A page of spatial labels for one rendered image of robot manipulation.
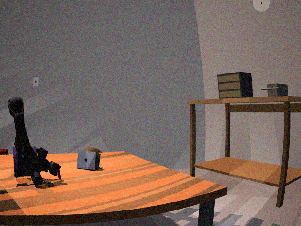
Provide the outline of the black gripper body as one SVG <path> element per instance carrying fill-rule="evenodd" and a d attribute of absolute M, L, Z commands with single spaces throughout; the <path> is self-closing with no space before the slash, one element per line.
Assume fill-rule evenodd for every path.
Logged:
<path fill-rule="evenodd" d="M 52 174 L 53 176 L 57 176 L 57 163 L 55 162 L 48 162 L 46 161 L 46 163 L 39 161 L 39 166 L 38 170 L 39 172 L 48 172 L 47 170 L 49 170 L 49 173 Z"/>

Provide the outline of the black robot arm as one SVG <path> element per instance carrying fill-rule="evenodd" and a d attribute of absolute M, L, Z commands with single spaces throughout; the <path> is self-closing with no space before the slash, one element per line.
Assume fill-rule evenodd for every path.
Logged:
<path fill-rule="evenodd" d="M 38 170 L 38 167 L 40 167 L 39 161 L 46 163 L 45 159 L 48 151 L 41 147 L 36 149 L 36 154 L 33 148 L 30 146 L 24 123 L 24 103 L 22 98 L 15 97 L 10 99 L 8 102 L 8 108 L 10 115 L 12 115 L 14 118 L 16 129 L 14 145 L 18 153 L 18 158 L 23 159 L 22 162 L 24 163 L 26 170 L 29 171 L 33 183 L 39 186 L 44 181 Z"/>

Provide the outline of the grey sloped panel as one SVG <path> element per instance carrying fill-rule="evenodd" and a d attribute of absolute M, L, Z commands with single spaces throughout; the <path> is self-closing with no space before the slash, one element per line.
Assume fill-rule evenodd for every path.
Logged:
<path fill-rule="evenodd" d="M 98 152 L 82 151 L 78 150 L 77 168 L 87 170 L 99 170 L 102 167 L 100 165 L 100 154 Z"/>

